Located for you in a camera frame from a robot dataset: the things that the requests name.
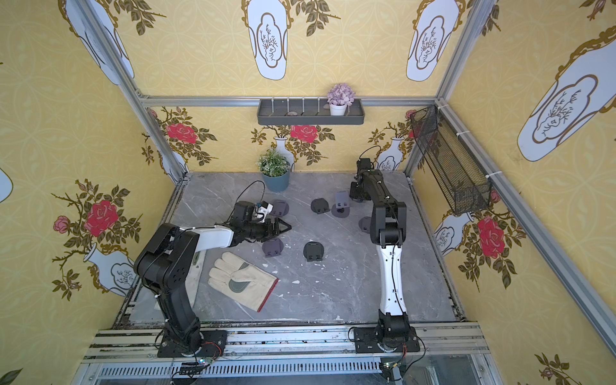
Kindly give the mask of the purple flower white pot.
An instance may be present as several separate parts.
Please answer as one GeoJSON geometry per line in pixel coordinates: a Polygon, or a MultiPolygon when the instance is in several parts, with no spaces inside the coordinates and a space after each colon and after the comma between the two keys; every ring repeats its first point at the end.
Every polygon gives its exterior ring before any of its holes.
{"type": "Polygon", "coordinates": [[[338,83],[327,94],[330,114],[343,116],[355,101],[355,92],[346,83],[338,83]]]}

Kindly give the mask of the dark phone stand front-centre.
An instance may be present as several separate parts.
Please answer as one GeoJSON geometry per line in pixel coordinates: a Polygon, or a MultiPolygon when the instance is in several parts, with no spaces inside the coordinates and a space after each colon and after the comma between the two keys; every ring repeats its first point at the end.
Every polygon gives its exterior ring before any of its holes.
{"type": "Polygon", "coordinates": [[[308,242],[303,248],[303,256],[306,261],[322,261],[324,253],[324,246],[320,242],[308,242]]]}

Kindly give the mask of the green plant blue pot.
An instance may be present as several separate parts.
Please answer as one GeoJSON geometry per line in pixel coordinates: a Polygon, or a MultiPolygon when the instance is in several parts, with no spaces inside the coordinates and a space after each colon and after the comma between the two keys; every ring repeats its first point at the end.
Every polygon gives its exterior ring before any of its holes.
{"type": "Polygon", "coordinates": [[[266,188],[273,193],[280,193],[287,189],[290,184],[291,166],[287,159],[276,152],[268,149],[258,159],[258,169],[263,175],[266,188]]]}

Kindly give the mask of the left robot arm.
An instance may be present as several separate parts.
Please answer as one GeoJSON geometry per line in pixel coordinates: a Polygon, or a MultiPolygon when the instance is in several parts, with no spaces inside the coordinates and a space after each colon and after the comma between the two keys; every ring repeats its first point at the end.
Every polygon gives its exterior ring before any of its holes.
{"type": "Polygon", "coordinates": [[[271,205],[239,201],[227,221],[213,226],[181,228],[159,226],[137,258],[134,271],[142,285],[154,293],[165,317],[160,357],[204,356],[207,347],[221,352],[222,337],[201,333],[201,321],[190,303],[186,281],[196,254],[213,249],[224,252],[209,272],[208,284],[237,303],[259,312],[278,283],[278,278],[229,252],[242,242],[280,242],[279,235],[292,226],[271,218],[271,205]]]}

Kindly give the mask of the grey wall shelf tray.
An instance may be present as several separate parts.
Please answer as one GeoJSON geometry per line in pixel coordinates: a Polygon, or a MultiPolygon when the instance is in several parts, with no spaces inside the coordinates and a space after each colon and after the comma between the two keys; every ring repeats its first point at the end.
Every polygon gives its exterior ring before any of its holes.
{"type": "Polygon", "coordinates": [[[362,125],[365,120],[362,100],[358,99],[343,115],[332,115],[326,98],[279,97],[260,99],[258,124],[266,125],[362,125]]]}

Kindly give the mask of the dark phone stand back-centre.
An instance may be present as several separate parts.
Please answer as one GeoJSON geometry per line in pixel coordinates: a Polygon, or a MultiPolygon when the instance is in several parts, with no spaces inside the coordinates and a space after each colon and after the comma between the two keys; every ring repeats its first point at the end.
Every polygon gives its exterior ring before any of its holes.
{"type": "Polygon", "coordinates": [[[317,214],[328,213],[330,212],[330,204],[325,198],[317,198],[311,202],[311,210],[317,214]]]}

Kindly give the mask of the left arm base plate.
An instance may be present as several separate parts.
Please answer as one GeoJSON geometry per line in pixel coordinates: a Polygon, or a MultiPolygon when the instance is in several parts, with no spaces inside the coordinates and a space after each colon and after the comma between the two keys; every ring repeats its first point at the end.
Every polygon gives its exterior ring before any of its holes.
{"type": "Polygon", "coordinates": [[[200,330],[178,337],[165,328],[157,348],[158,358],[220,358],[226,348],[226,330],[200,330]]]}

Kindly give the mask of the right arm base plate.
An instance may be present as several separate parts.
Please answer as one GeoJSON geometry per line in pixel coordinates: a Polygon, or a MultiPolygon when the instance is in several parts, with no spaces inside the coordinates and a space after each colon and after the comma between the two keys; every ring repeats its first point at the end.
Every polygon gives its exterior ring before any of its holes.
{"type": "Polygon", "coordinates": [[[356,353],[420,352],[419,337],[414,327],[386,330],[381,327],[351,327],[348,336],[356,353]]]}

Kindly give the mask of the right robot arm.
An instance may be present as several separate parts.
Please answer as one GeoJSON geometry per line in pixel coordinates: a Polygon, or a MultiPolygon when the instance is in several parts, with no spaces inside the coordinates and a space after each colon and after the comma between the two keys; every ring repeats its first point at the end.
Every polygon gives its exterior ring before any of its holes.
{"type": "Polygon", "coordinates": [[[368,233],[380,262],[381,299],[375,330],[379,343],[396,347],[411,333],[402,285],[402,246],[407,237],[407,205],[394,198],[383,173],[358,163],[350,198],[371,201],[368,233]]]}

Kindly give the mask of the beige work glove right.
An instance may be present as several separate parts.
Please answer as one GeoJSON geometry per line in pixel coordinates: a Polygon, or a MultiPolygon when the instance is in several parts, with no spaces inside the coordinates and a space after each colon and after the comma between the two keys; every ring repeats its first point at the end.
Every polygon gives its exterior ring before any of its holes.
{"type": "Polygon", "coordinates": [[[274,275],[230,252],[215,261],[208,278],[213,289],[256,312],[261,311],[277,283],[274,275]]]}

